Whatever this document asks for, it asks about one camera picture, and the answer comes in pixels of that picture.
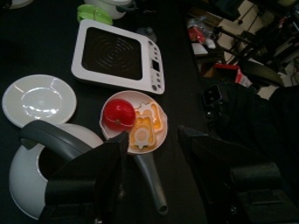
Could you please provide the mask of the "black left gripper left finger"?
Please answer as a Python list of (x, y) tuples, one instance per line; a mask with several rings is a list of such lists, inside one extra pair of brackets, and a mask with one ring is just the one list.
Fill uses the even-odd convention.
[(39, 224), (112, 224), (127, 148), (128, 134), (123, 132), (51, 175)]

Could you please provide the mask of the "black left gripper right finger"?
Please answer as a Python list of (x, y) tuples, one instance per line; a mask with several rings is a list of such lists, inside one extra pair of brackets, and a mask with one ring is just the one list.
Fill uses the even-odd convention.
[(184, 126), (177, 140), (208, 224), (299, 224), (276, 164), (252, 150)]

